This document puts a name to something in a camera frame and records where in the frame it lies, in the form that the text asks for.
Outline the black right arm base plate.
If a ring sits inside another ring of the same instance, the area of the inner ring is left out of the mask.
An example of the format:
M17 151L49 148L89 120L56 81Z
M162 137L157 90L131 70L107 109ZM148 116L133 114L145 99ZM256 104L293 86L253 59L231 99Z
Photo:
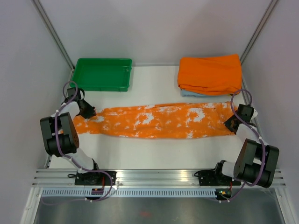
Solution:
M194 173L198 178L200 186L240 186L241 182L233 181L232 177L225 176L221 172L213 170L201 170Z

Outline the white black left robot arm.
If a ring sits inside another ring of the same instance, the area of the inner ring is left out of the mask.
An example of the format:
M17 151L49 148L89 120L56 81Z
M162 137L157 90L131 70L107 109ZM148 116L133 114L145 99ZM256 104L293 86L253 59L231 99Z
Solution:
M79 146L79 137L73 119L79 116L84 119L96 115L95 107L85 101L85 92L80 88L69 88L61 107L51 116L40 120L45 151L48 155L66 159L76 169L74 177L79 182L97 185L102 174L97 171L98 165L88 157Z

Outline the orange white tie-dye trousers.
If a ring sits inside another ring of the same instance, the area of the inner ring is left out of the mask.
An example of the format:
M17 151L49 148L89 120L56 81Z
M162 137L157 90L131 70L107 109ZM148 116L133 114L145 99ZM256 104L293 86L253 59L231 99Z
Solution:
M224 122L230 103L173 103L106 108L90 119L73 118L78 134L143 139L198 139L232 135Z

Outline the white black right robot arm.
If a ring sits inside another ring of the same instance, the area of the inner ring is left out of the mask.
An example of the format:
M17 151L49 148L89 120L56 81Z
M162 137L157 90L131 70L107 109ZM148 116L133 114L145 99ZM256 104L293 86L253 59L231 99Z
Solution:
M252 106L240 104L233 116L224 122L225 127L243 142L243 146L236 162L222 160L217 163L213 172L215 183L223 185L234 178L250 186L271 186L279 149L266 143L251 123L255 114Z

